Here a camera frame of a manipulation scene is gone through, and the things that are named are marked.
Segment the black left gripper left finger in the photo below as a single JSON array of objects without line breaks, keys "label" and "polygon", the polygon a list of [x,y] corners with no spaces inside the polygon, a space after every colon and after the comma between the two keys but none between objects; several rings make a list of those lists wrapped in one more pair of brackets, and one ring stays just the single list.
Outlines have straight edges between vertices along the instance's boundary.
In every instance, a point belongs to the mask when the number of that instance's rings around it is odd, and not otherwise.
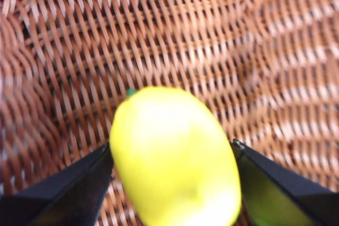
[{"label": "black left gripper left finger", "polygon": [[1,195],[1,225],[95,225],[112,179],[108,144],[13,195]]}]

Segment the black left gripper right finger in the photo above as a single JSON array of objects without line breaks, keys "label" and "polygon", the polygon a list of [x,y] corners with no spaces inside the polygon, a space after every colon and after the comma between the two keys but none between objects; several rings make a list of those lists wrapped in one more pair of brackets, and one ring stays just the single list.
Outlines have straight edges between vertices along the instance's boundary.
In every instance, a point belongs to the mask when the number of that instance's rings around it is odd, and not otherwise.
[{"label": "black left gripper right finger", "polygon": [[252,225],[338,225],[338,193],[231,142]]}]

